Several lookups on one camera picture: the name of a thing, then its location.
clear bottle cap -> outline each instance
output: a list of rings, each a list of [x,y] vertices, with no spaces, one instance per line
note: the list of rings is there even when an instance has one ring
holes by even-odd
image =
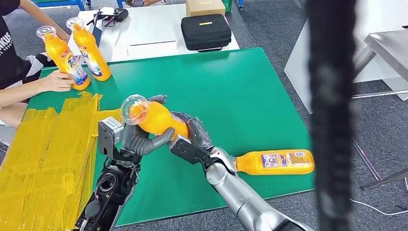
[[[37,29],[36,35],[43,40],[50,40],[57,37],[57,32],[52,26],[42,26]]]
[[[82,30],[84,28],[84,20],[74,17],[66,21],[66,26],[72,31]]]
[[[131,95],[123,101],[120,114],[125,123],[136,125],[143,122],[147,116],[149,101],[141,95]]]

green work surface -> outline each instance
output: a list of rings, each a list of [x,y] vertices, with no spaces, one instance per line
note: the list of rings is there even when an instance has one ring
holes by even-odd
[[[166,107],[202,120],[216,146],[230,155],[250,151],[310,149],[309,134],[261,48],[110,63],[113,76],[91,80],[86,91],[103,94],[100,110],[120,107],[131,94],[166,94]],[[46,76],[53,68],[44,69]],[[55,107],[78,91],[46,92],[29,108]],[[96,154],[95,181],[105,158]],[[118,225],[180,216],[225,206],[202,167],[161,147],[141,161],[140,183]],[[263,198],[311,190],[314,174],[239,175]]]
[[[232,0],[222,0],[225,6],[225,12],[231,12]]]

robotic arm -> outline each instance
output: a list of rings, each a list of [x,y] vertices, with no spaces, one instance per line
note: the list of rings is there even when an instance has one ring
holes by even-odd
[[[204,151],[179,135],[171,143],[170,151],[191,164],[200,162],[203,165],[208,183],[222,197],[246,231],[312,231],[307,225],[271,207],[238,177],[232,159],[222,148],[210,147]]]
[[[98,122],[99,150],[106,155],[96,189],[75,226],[79,231],[112,231],[126,202],[139,182],[140,161],[154,149],[170,141],[174,129],[148,139],[139,126],[126,128],[112,117]],[[120,151],[115,147],[122,142]]]
[[[170,151],[191,164],[201,163],[207,181],[224,199],[247,231],[311,231],[265,202],[238,177],[233,160],[222,148],[214,147],[197,119],[175,113],[185,120],[191,140],[180,135],[170,143]],[[99,150],[107,155],[96,189],[76,222],[80,231],[111,231],[139,182],[143,155],[170,141],[174,130],[149,140],[139,126],[126,128],[112,117],[98,122]],[[118,151],[116,144],[123,141]]]

white cable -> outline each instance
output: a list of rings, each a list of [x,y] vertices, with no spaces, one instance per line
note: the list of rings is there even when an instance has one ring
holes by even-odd
[[[87,220],[87,219],[83,220],[83,221],[82,221],[81,228],[79,228],[79,231],[84,231],[84,230],[85,230],[85,227],[87,226],[87,223],[88,223],[88,220]]]
[[[393,215],[408,213],[408,210],[401,211],[401,212],[397,212],[397,213],[384,213],[384,212],[382,212],[382,211],[380,211],[380,210],[378,210],[378,209],[376,209],[376,208],[374,208],[374,207],[372,207],[372,206],[370,206],[370,205],[368,205],[368,204],[366,204],[366,203],[363,203],[363,202],[360,202],[360,201],[355,201],[355,200],[353,200],[353,199],[350,199],[350,201],[355,202],[355,203],[357,203],[357,204],[361,204],[361,205],[368,206],[368,207],[374,209],[375,211],[377,211],[377,212],[379,212],[379,213],[381,213],[381,214],[387,215],[387,216],[393,216]]]

bottle neck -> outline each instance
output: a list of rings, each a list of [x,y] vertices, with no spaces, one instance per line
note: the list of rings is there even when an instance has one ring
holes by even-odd
[[[60,46],[61,44],[66,44],[64,41],[62,41],[59,37],[55,36],[51,39],[46,39],[43,40],[44,44],[48,47],[56,47],[56,46]]]
[[[238,156],[234,160],[235,166],[237,167],[237,171],[244,172],[245,171],[245,158],[244,156]]]
[[[84,37],[89,32],[85,28],[83,28],[83,29],[80,29],[80,30],[73,30],[72,33],[74,34],[75,37]]]

